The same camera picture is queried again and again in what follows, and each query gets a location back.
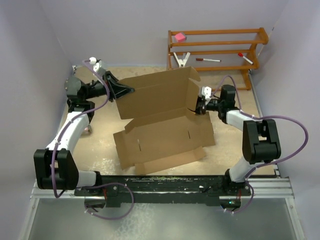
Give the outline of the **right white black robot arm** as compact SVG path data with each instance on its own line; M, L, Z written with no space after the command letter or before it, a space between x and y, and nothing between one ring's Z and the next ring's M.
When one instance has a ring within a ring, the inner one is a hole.
M268 164L281 156L281 145L276 122L273 119L254 120L236 107L237 89L229 84L221 88L220 96L211 98L212 89L200 88L194 112L203 115L208 111L218 113L225 124L242 131L242 157L223 178L222 190L228 196L235 195L244 186L249 172Z

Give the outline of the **brown cardboard box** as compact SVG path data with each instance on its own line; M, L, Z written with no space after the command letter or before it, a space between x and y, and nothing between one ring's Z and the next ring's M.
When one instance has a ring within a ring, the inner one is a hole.
M116 101L124 130L113 135L120 167L147 175L196 162L215 145L208 113L196 115L201 80L192 67L124 78L132 87Z

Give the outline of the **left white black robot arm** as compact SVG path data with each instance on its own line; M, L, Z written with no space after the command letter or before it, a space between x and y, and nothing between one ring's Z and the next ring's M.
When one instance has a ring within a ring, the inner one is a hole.
M102 177L97 171L82 171L76 166L72 153L98 109L92 98L106 96L113 102L135 91L121 84L110 72L105 71L102 81L84 83L76 76L69 77L64 84L68 113L56 137L46 148L33 155L37 186L43 190L75 190L85 187L91 196L103 191Z

